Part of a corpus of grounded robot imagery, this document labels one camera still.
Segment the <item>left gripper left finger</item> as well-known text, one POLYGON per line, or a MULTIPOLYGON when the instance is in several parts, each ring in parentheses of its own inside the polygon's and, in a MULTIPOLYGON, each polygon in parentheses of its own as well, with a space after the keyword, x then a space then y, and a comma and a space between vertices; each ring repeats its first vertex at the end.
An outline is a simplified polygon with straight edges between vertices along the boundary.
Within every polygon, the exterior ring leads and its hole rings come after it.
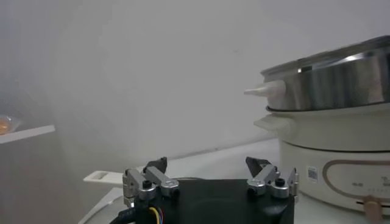
POLYGON ((124 204, 134 207, 137 203, 149 203, 158 198, 177 200, 180 185, 165 175, 168 160, 162 157, 146 164, 142 171, 127 169, 122 176, 124 204))

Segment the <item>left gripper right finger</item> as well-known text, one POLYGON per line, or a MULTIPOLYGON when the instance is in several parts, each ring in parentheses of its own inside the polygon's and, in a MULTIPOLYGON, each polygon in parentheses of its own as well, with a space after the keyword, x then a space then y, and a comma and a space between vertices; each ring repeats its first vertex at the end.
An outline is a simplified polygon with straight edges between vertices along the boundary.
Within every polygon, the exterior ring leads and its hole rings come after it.
POLYGON ((298 198, 299 174, 295 167, 287 173, 281 173, 268 160, 253 157, 247 157, 246 164, 252 176, 247 180, 247 193, 250 197, 257 198, 270 193, 278 199, 298 198))

